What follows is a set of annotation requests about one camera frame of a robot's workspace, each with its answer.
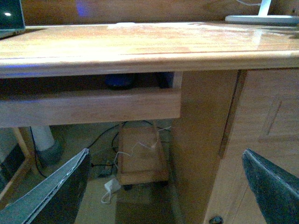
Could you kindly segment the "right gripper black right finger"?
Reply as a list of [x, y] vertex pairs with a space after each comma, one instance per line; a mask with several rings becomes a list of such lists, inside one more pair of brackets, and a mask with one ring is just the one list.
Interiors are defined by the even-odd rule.
[[247, 148], [242, 165], [249, 187], [268, 224], [299, 222], [299, 179]]

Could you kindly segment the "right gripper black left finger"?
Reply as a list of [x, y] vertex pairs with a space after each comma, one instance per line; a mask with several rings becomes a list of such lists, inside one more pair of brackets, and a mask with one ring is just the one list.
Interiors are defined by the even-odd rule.
[[31, 191], [0, 211], [2, 224], [73, 224], [88, 182], [85, 148]]

